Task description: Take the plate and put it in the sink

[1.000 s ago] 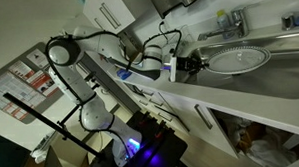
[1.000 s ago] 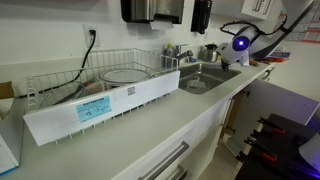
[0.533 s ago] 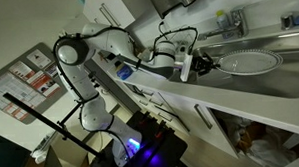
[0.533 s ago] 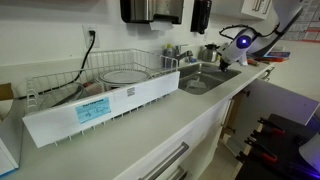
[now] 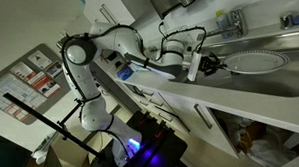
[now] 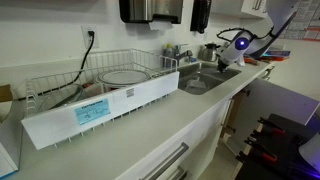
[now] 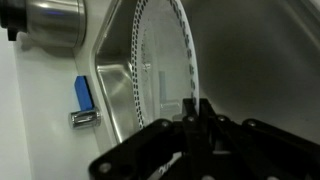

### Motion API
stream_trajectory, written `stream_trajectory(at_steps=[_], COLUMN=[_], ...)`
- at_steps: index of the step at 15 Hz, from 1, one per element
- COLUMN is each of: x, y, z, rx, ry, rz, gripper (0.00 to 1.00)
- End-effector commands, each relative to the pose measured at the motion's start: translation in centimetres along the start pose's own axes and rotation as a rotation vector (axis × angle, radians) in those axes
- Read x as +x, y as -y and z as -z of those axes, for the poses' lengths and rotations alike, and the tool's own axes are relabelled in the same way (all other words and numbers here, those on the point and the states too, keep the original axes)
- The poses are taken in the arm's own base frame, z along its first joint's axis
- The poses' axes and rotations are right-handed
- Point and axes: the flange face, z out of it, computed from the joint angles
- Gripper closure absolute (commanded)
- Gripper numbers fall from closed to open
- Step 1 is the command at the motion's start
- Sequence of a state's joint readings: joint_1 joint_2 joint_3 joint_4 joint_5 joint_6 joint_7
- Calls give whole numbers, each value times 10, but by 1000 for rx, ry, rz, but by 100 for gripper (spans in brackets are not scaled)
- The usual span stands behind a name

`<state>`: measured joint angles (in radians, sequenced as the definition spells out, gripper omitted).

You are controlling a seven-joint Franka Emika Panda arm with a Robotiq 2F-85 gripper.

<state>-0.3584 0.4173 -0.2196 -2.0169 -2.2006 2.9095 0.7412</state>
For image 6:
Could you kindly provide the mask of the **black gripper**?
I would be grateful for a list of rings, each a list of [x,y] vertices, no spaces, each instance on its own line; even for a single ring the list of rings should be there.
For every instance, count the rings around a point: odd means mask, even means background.
[[[226,70],[229,65],[224,63],[221,58],[218,59],[218,70]]]

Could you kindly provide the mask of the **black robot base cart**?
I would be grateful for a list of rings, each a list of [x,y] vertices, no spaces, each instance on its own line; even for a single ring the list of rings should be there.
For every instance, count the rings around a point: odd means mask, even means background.
[[[318,117],[313,115],[306,125],[276,114],[258,122],[262,129],[254,129],[245,140],[249,152],[236,156],[241,167],[235,180],[320,180],[298,151],[320,130]]]

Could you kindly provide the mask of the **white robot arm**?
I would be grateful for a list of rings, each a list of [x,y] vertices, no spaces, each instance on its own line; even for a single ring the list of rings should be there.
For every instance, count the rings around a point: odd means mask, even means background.
[[[217,34],[219,39],[228,42],[217,50],[217,70],[225,72],[229,65],[244,66],[244,56],[260,58],[282,34],[296,15],[300,0],[268,0],[266,12],[272,27],[264,36],[258,36],[245,28],[228,28]]]

